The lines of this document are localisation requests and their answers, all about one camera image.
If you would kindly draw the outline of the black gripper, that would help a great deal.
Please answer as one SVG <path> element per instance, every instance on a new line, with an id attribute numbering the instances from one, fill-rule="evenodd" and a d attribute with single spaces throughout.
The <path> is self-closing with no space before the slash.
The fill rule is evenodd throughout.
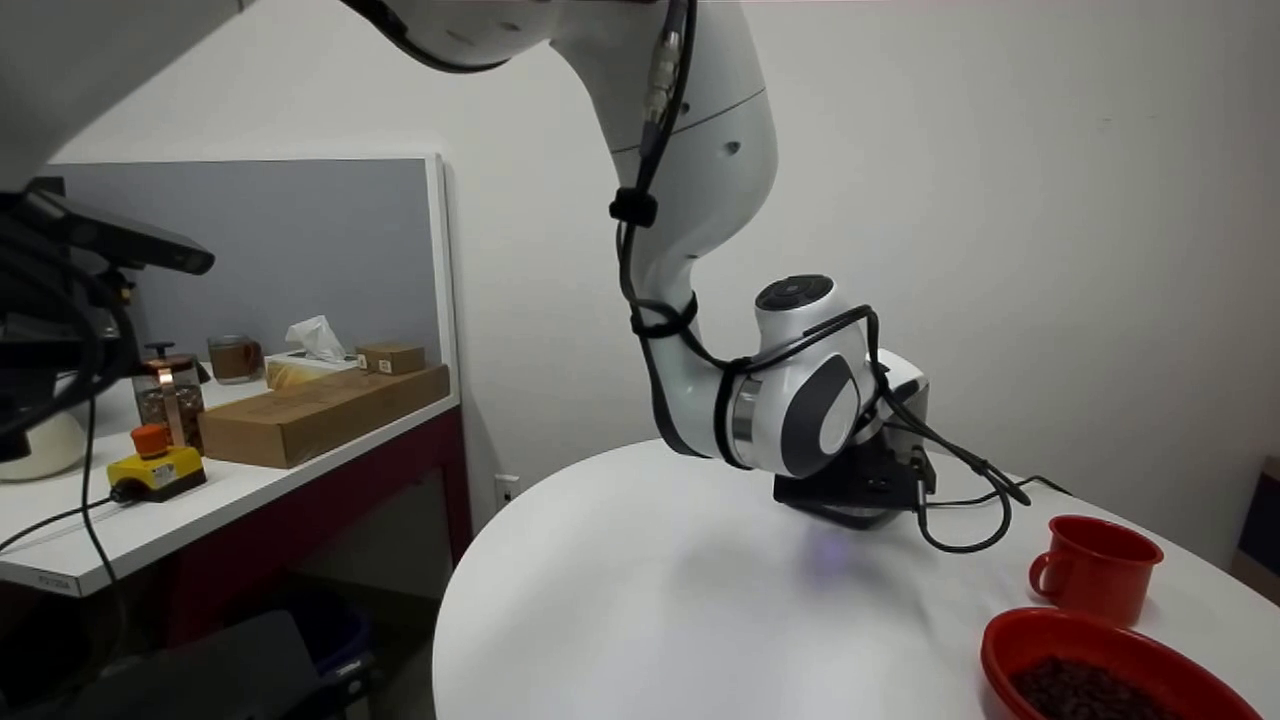
<path id="1" fill-rule="evenodd" d="M 861 444 L 847 444 L 825 473 L 809 479 L 779 478 L 774 502 L 839 527 L 878 527 L 901 512 L 921 512 L 938 491 L 938 470 L 924 449 L 921 421 L 929 417 L 924 374 L 885 353 L 890 395 L 878 404 L 878 423 Z"/>

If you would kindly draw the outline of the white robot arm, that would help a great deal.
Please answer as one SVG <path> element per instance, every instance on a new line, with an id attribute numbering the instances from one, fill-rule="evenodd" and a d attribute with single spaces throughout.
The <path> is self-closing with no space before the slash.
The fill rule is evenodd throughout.
<path id="1" fill-rule="evenodd" d="M 671 453 L 763 473 L 779 506 L 844 527 L 924 506 L 924 375 L 878 349 L 878 317 L 829 275 L 784 275 L 756 296 L 756 353 L 719 360 L 699 345 L 694 264 L 762 211 L 776 178 L 736 0 L 345 5 L 439 72 L 494 72 L 543 44 L 581 78 L 617 168 L 621 293 Z"/>

